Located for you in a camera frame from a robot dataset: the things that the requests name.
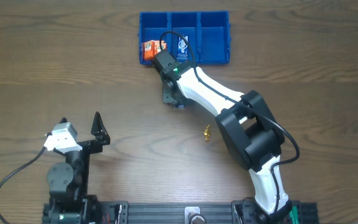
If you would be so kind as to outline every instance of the wooden table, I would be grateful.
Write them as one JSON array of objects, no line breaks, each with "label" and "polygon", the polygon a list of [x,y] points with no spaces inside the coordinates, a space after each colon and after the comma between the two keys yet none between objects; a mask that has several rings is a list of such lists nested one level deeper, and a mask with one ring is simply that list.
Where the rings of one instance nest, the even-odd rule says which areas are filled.
[{"label": "wooden table", "polygon": [[[139,64],[139,11],[229,10],[229,65],[203,66],[233,90],[257,90],[301,146],[281,166],[290,198],[318,202],[321,223],[358,222],[358,1],[0,1],[0,181],[32,159],[66,116],[90,139],[95,111],[111,145],[91,157],[89,193],[129,202],[230,202],[254,195],[214,118],[162,103]],[[209,143],[204,128],[212,124]],[[293,156],[287,141],[283,158]],[[40,223],[46,152],[0,191],[12,223]]]}]

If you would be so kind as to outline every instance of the blue plastic bin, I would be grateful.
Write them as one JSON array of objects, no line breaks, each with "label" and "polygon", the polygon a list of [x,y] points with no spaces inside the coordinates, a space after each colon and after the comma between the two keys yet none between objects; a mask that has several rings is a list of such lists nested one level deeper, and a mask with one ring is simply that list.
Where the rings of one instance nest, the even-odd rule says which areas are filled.
[{"label": "blue plastic bin", "polygon": [[[198,63],[229,63],[231,38],[228,11],[141,12],[139,62],[142,65],[151,65],[151,61],[143,60],[142,43],[149,40],[159,40],[161,34],[167,30],[189,36],[189,43],[194,50]],[[167,43],[168,51],[176,57],[178,37],[167,34],[163,40]],[[190,52],[188,52],[188,59],[191,60]]]}]

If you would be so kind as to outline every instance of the cable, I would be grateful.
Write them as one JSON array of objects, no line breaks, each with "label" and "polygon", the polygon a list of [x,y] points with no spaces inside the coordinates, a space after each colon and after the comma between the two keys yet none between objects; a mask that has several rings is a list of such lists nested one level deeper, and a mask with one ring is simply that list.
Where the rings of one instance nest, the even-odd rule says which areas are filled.
[{"label": "cable", "polygon": [[[11,172],[9,175],[7,175],[0,183],[0,189],[2,187],[3,184],[5,184],[5,182],[11,178],[13,175],[17,174],[20,170],[26,168],[28,165],[30,165],[31,163],[33,163],[34,161],[36,161],[41,155],[42,153],[44,153],[44,151],[46,150],[46,147],[42,147],[41,151],[38,153],[37,156],[35,156],[32,160],[30,160],[28,163],[24,164],[23,166],[17,168],[15,171]],[[9,224],[8,221],[6,221],[6,219],[1,215],[0,212],[0,220],[5,223],[5,224]]]},{"label": "cable", "polygon": [[271,119],[259,114],[256,110],[254,110],[253,108],[250,108],[249,106],[246,106],[246,105],[243,105],[242,103],[236,101],[236,100],[233,100],[232,98],[220,93],[219,91],[215,90],[213,87],[209,86],[207,83],[205,83],[197,74],[197,61],[196,61],[196,57],[194,55],[194,52],[193,52],[193,49],[191,48],[189,42],[181,35],[181,34],[178,34],[177,32],[175,31],[166,31],[164,32],[161,37],[160,37],[160,47],[162,49],[162,38],[166,35],[166,34],[174,34],[174,35],[177,35],[178,37],[180,37],[184,43],[187,45],[187,47],[189,48],[189,51],[190,51],[190,54],[191,54],[191,59],[192,59],[192,62],[193,62],[193,70],[194,70],[194,74],[196,75],[196,78],[197,80],[202,83],[205,87],[209,88],[210,90],[212,90],[214,93],[218,94],[219,96],[223,97],[225,100],[229,100],[231,102],[233,102],[235,105],[237,106],[240,106],[242,108],[244,108],[245,110],[247,110],[248,112],[250,113],[253,113],[254,115],[258,116],[259,118],[262,118],[266,121],[268,121],[269,123],[271,123],[272,125],[274,125],[278,130],[280,130],[290,141],[291,143],[293,144],[293,147],[295,148],[295,152],[296,152],[296,155],[295,157],[292,157],[291,159],[287,159],[287,160],[284,160],[284,161],[280,161],[280,162],[276,162],[274,164],[272,164],[272,166],[270,167],[270,172],[272,173],[272,176],[273,176],[273,180],[274,180],[274,183],[276,185],[276,191],[277,191],[277,195],[276,195],[276,205],[275,205],[275,208],[274,208],[274,212],[277,212],[278,210],[278,203],[280,201],[280,189],[278,187],[278,182],[277,182],[277,178],[276,178],[276,175],[274,174],[274,167],[275,166],[278,166],[278,165],[284,165],[284,164],[289,164],[291,162],[294,162],[295,160],[297,160],[299,158],[299,155],[300,155],[300,151],[299,151],[299,146],[298,144],[296,143],[295,139],[292,137],[292,135],[287,131],[285,130],[283,127],[281,127],[279,124],[277,124],[276,122],[272,121]]}]

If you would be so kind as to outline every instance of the robotic arm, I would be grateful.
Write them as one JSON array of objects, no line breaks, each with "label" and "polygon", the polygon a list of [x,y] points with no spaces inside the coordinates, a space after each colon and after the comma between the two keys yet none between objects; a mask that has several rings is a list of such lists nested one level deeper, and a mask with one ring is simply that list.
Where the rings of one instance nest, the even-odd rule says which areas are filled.
[{"label": "robotic arm", "polygon": [[[215,116],[232,157],[250,172],[255,186],[255,200],[260,207],[260,222],[277,222],[288,214],[291,210],[291,201],[283,189],[279,167],[274,167],[278,192],[270,171],[272,164],[280,161],[283,134],[272,124],[226,100],[204,83],[275,122],[262,96],[254,90],[248,94],[230,90],[196,67],[198,77],[204,82],[201,83],[189,62],[178,62],[166,50],[155,56],[153,66],[161,76],[164,91],[176,100],[174,106],[184,106],[189,100],[193,100]],[[244,130],[241,124],[254,117],[256,122]]]}]

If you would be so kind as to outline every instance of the gold key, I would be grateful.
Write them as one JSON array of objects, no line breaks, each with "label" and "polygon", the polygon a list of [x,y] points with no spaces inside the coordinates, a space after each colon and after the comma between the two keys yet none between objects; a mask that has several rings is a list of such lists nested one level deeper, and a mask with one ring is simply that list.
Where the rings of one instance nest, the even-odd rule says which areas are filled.
[{"label": "gold key", "polygon": [[205,141],[206,141],[206,142],[209,141],[209,137],[211,136],[211,133],[210,133],[210,131],[209,131],[209,127],[210,127],[210,126],[211,126],[211,125],[209,124],[209,125],[206,127],[205,131],[204,131],[204,136],[205,136]]}]

